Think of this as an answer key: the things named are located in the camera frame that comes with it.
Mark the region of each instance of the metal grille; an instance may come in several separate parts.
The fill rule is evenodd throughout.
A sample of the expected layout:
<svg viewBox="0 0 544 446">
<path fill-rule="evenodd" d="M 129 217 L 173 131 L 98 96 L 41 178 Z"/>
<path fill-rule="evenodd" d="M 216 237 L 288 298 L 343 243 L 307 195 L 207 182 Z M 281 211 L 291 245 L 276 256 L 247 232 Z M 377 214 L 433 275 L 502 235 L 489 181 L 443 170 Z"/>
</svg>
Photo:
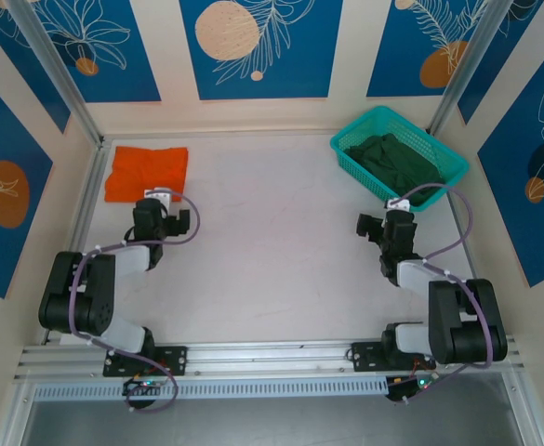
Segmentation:
<svg viewBox="0 0 544 446">
<path fill-rule="evenodd" d="M 36 388 L 34 401 L 121 400 L 122 383 L 42 384 Z M 172 396 L 173 387 L 153 387 L 133 400 L 160 400 Z M 334 379 L 254 379 L 179 381 L 180 400 L 228 398 L 328 397 L 351 395 L 387 395 L 385 377 Z"/>
</svg>

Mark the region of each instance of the white tabletop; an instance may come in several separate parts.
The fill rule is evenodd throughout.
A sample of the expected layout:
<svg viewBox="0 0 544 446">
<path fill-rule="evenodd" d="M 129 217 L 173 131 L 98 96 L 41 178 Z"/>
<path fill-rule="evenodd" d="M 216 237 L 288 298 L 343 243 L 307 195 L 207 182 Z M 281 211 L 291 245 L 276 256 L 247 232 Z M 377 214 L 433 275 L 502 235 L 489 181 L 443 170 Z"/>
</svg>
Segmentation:
<svg viewBox="0 0 544 446">
<path fill-rule="evenodd" d="M 378 247 L 356 235 L 359 213 L 384 216 L 383 203 L 338 166 L 330 137 L 114 141 L 86 249 L 120 242 L 133 224 L 132 203 L 104 202 L 117 145 L 189 148 L 185 194 L 202 216 L 192 242 L 166 247 L 116 297 L 116 313 L 174 343 L 368 338 L 388 322 L 426 321 L 427 302 L 391 285 Z M 420 255 L 459 236 L 446 197 L 416 221 Z M 434 263 L 471 276 L 461 247 Z"/>
</svg>

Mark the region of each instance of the folded orange towel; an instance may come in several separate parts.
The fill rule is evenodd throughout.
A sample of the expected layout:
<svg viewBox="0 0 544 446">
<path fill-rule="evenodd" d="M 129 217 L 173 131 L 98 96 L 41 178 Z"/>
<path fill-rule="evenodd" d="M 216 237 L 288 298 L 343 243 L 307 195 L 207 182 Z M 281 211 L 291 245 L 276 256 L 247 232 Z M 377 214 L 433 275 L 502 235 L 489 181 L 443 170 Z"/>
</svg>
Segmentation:
<svg viewBox="0 0 544 446">
<path fill-rule="evenodd" d="M 117 147 L 113 172 L 104 186 L 104 201 L 134 203 L 143 198 L 144 191 L 154 188 L 183 193 L 188 162 L 186 147 L 158 151 Z"/>
</svg>

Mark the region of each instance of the teal basket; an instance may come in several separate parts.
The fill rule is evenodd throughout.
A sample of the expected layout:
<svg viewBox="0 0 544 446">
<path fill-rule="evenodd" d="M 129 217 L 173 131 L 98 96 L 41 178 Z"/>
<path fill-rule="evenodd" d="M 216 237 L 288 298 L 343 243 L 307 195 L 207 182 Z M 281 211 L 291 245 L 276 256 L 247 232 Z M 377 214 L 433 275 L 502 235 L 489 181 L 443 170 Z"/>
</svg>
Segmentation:
<svg viewBox="0 0 544 446">
<path fill-rule="evenodd" d="M 364 142 L 372 136 L 383 136 L 393 133 L 400 142 L 407 144 L 425 159 L 437 167 L 441 178 L 448 186 L 455 185 L 468 172 L 468 162 L 457 153 L 447 148 L 437 139 L 419 129 L 395 111 L 379 106 L 368 111 L 352 124 L 344 127 L 331 138 L 331 147 L 336 151 L 342 169 L 355 177 L 363 186 L 373 192 L 382 201 L 398 198 L 399 195 L 371 175 L 356 163 L 344 151 Z M 424 211 L 439 200 L 446 189 L 436 191 L 420 206 L 410 206 L 414 212 Z"/>
</svg>

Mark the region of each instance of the green cloth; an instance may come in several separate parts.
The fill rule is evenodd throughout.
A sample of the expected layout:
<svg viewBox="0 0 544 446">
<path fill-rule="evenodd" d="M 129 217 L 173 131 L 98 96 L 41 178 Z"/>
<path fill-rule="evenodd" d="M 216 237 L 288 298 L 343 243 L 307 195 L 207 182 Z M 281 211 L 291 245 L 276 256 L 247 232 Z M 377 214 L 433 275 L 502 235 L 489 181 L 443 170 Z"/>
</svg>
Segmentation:
<svg viewBox="0 0 544 446">
<path fill-rule="evenodd" d="M 398 141 L 392 133 L 383 137 L 370 137 L 345 152 L 400 196 L 421 184 L 444 183 L 431 162 Z M 419 190 L 410 197 L 410 203 L 414 206 L 421 205 L 436 191 L 436 188 Z"/>
</svg>

